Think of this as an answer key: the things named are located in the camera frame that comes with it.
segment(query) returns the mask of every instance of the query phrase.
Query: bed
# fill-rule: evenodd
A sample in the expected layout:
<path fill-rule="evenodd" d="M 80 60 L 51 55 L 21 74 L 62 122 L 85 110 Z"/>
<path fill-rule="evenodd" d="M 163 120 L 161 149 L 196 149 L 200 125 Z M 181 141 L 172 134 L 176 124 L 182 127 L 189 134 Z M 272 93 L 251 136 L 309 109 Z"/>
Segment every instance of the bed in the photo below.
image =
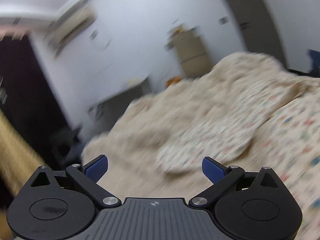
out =
<path fill-rule="evenodd" d="M 84 163 L 105 154 L 98 182 L 122 200 L 184 197 L 211 186 L 210 156 L 247 171 L 271 166 L 303 211 L 296 239 L 320 238 L 320 79 L 286 72 L 265 54 L 234 53 L 207 75 L 130 104 Z"/>

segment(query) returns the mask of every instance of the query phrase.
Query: floral bedsheet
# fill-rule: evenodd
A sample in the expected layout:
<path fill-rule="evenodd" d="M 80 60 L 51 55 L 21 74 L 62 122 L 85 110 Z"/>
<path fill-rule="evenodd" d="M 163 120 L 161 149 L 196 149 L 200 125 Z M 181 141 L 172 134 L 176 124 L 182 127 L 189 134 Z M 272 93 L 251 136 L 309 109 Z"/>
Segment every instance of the floral bedsheet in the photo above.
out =
<path fill-rule="evenodd" d="M 320 91 L 278 109 L 257 131 L 243 167 L 272 167 L 303 212 L 297 240 L 320 239 Z"/>

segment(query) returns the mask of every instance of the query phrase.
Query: white wall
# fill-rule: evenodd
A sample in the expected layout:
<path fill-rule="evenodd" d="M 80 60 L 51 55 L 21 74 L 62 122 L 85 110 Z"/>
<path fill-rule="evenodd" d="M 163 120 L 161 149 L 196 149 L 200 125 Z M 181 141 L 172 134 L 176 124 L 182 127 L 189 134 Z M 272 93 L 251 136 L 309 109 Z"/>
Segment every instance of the white wall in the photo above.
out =
<path fill-rule="evenodd" d="M 307 49 L 320 51 L 320 0 L 265 0 L 291 69 L 309 72 Z"/>
<path fill-rule="evenodd" d="M 35 53 L 56 98 L 71 125 L 84 123 L 90 137 L 97 124 L 87 109 L 100 98 L 117 92 L 134 77 L 149 75 L 152 89 L 160 91 L 169 78 L 181 73 L 174 51 L 166 51 L 168 31 L 186 23 L 199 26 L 213 63 L 245 50 L 240 31 L 224 0 L 93 0 L 98 19 L 62 51 L 58 59 L 40 33 L 31 36 Z M 218 20 L 231 20 L 220 25 Z M 98 29 L 107 49 L 89 36 Z"/>

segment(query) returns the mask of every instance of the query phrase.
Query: air conditioner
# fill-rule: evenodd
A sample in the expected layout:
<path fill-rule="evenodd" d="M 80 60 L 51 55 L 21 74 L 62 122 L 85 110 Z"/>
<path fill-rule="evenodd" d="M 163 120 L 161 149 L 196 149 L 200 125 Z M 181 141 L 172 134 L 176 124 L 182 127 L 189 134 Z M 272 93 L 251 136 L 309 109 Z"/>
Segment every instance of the air conditioner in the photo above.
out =
<path fill-rule="evenodd" d="M 96 19 L 95 12 L 90 7 L 84 7 L 72 14 L 50 35 L 49 44 L 60 51 L 80 32 L 85 30 Z"/>

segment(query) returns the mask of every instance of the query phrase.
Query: orange object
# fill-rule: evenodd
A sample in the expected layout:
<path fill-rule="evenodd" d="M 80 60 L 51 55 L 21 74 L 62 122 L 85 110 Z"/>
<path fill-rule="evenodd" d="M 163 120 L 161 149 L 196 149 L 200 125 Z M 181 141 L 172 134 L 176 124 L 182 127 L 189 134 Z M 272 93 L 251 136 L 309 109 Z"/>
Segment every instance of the orange object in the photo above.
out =
<path fill-rule="evenodd" d="M 168 88 L 171 84 L 177 84 L 180 81 L 181 81 L 181 76 L 173 77 L 165 83 L 165 87 Z"/>

